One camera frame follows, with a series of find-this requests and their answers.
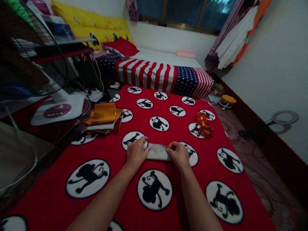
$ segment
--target yellow headboard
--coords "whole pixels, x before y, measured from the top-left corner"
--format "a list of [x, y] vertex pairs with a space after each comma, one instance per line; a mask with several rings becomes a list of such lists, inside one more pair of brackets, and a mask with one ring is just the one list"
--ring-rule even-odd
[[52, 4], [57, 15], [70, 25], [74, 35], [97, 39], [96, 42], [89, 43], [94, 50], [102, 50], [102, 42], [116, 41], [119, 37], [133, 43], [124, 19], [103, 17], [54, 0]]

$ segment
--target yellow stool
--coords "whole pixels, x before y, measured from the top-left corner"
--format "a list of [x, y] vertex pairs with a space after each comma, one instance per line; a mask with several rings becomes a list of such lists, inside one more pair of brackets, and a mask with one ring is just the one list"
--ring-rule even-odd
[[217, 102], [216, 104], [220, 104], [223, 108], [223, 110], [225, 110], [226, 108], [231, 108], [233, 106], [233, 104], [236, 103], [236, 99], [229, 96], [229, 95], [223, 95]]

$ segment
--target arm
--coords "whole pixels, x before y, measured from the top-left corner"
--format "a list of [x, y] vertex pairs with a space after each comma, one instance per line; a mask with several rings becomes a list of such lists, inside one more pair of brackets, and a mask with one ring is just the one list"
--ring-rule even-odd
[[223, 231], [216, 215], [189, 164], [189, 154], [184, 145], [173, 141], [166, 149], [180, 170], [182, 189], [191, 230]]
[[118, 174], [101, 191], [96, 198], [79, 214], [66, 231], [107, 230], [129, 182], [148, 156], [151, 147], [144, 149], [143, 136], [130, 143], [127, 149], [127, 162]]

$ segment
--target tiled floor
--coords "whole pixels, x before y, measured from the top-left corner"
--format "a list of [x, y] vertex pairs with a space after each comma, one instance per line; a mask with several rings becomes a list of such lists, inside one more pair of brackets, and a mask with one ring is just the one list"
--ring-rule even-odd
[[308, 215], [254, 143], [238, 135], [243, 126], [231, 110], [212, 103], [272, 222], [279, 231], [308, 230]]

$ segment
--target window frame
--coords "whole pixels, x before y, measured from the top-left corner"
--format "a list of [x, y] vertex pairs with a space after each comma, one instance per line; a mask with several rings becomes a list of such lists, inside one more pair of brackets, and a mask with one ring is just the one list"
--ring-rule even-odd
[[140, 15], [138, 21], [148, 22], [150, 24], [162, 23], [162, 24], [166, 24], [167, 27], [173, 27], [173, 28], [177, 28], [177, 29], [189, 30], [189, 31], [206, 33], [206, 34], [218, 36], [221, 30], [209, 29], [209, 28], [206, 28], [206, 27], [199, 26], [207, 3], [208, 3], [208, 0], [203, 1], [201, 11], [199, 13], [197, 23], [196, 23], [195, 26], [188, 25], [188, 24], [185, 24], [185, 23], [178, 23], [178, 22], [165, 20], [167, 0], [164, 0], [163, 13], [162, 13], [161, 19]]

